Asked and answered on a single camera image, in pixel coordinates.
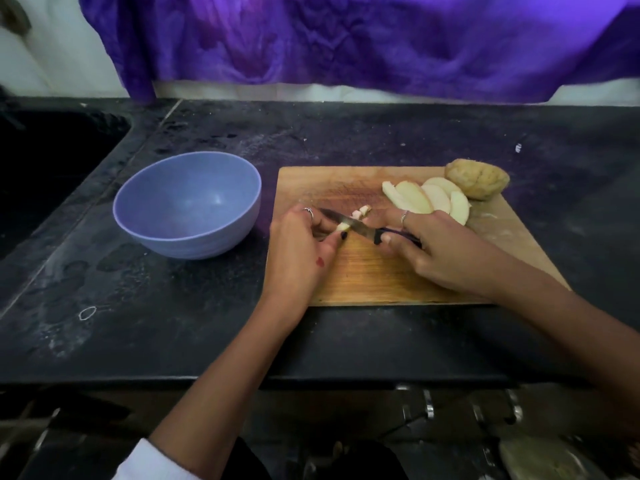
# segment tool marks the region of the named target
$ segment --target silver ring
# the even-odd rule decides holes
[[[408,210],[405,210],[405,211],[402,213],[402,217],[400,217],[400,224],[402,225],[402,229],[403,229],[403,230],[404,230],[404,219],[406,218],[406,215],[407,215],[408,213],[409,213],[409,211],[408,211]]]
[[[308,207],[305,207],[302,210],[306,210],[309,214],[311,214],[311,224],[313,224],[314,223],[314,211],[309,209]]]

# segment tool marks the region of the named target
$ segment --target person's left hand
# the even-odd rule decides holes
[[[311,213],[301,203],[271,223],[269,254],[263,299],[275,299],[298,316],[307,309],[314,291],[327,275],[336,250],[347,233],[336,232],[336,224],[318,210]],[[317,241],[313,232],[329,233]]]

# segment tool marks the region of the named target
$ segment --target black sink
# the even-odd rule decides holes
[[[131,128],[104,112],[0,112],[0,260],[25,240]]]

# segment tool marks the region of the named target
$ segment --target person's right hand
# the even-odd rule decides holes
[[[372,211],[363,222],[376,228],[400,228],[403,213],[400,209]],[[423,250],[391,232],[382,234],[380,250],[404,257],[417,274],[444,288],[496,301],[509,282],[518,279],[522,267],[528,267],[441,210],[409,212],[404,229],[420,238]]]

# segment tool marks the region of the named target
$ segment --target black pants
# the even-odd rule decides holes
[[[335,460],[320,475],[326,480],[354,480],[384,478],[408,480],[396,455],[386,446],[376,442],[361,442]],[[271,480],[267,469],[253,454],[242,438],[236,440],[221,480]]]

